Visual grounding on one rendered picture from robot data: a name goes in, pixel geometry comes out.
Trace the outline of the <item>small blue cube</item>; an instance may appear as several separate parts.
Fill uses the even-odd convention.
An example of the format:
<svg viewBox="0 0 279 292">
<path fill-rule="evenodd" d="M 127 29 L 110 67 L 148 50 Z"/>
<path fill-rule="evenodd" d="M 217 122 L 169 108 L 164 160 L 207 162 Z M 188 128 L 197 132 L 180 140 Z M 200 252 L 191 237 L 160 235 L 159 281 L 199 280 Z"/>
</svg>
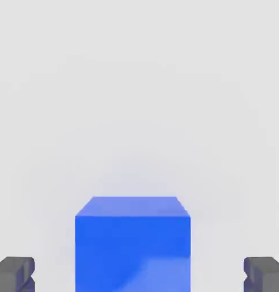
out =
<svg viewBox="0 0 279 292">
<path fill-rule="evenodd" d="M 176 197 L 93 197 L 75 217 L 75 292 L 191 292 L 191 218 Z"/>
</svg>

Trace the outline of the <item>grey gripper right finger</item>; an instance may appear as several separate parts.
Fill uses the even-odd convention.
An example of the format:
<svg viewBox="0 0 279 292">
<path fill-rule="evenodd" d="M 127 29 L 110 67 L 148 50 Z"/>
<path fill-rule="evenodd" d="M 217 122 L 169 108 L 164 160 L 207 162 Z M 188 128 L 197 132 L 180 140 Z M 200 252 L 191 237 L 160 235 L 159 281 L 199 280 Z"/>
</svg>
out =
<svg viewBox="0 0 279 292">
<path fill-rule="evenodd" d="M 279 292 L 279 262 L 273 257 L 246 257 L 244 272 L 244 292 Z"/>
</svg>

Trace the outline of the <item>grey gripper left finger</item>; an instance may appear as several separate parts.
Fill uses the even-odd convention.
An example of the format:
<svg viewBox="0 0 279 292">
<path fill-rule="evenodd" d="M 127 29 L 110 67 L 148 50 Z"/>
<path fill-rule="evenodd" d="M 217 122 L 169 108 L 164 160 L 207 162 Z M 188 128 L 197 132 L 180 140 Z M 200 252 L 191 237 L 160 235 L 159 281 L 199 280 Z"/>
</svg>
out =
<svg viewBox="0 0 279 292">
<path fill-rule="evenodd" d="M 5 257 L 0 262 L 0 292 L 35 292 L 32 257 Z"/>
</svg>

